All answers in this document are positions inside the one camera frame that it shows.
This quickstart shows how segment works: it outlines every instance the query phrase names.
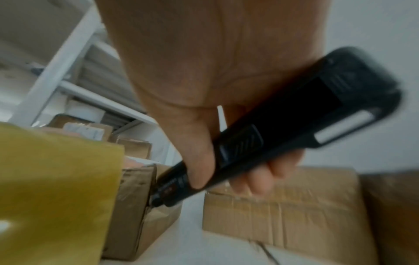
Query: human hand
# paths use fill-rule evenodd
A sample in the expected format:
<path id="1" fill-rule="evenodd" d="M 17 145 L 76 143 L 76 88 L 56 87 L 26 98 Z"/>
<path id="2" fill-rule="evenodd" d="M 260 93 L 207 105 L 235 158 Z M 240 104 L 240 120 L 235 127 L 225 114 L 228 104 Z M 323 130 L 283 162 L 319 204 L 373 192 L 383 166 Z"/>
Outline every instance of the human hand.
<path id="1" fill-rule="evenodd" d="M 182 155 L 198 189 L 215 169 L 217 106 L 232 124 L 312 65 L 322 55 L 330 0 L 97 5 L 141 103 Z M 274 116 L 272 122 L 281 123 Z M 264 194 L 302 156 L 303 150 L 282 155 L 234 178 L 231 186 Z"/>

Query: black handheld tool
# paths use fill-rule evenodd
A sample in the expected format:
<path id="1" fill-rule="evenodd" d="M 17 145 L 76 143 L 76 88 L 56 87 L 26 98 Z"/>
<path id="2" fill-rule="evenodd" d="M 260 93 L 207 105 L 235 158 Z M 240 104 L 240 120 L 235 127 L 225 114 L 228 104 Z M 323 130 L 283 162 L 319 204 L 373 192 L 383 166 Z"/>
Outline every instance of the black handheld tool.
<path id="1" fill-rule="evenodd" d="M 398 86 L 364 51 L 353 47 L 337 49 L 213 141 L 216 170 L 204 188 L 191 188 L 185 164 L 180 162 L 156 182 L 150 206 L 173 206 L 280 154 L 298 148 L 319 148 L 369 126 L 397 109 L 402 97 Z M 371 118 L 332 137 L 316 137 L 360 112 Z"/>

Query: yellow plastic sheet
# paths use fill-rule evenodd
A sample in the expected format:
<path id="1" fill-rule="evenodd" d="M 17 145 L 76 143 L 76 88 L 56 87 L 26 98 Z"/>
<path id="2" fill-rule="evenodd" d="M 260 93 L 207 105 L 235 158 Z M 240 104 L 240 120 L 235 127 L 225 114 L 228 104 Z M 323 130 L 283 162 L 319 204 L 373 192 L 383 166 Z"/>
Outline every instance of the yellow plastic sheet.
<path id="1" fill-rule="evenodd" d="M 0 123 L 0 264 L 96 265 L 124 150 Z"/>

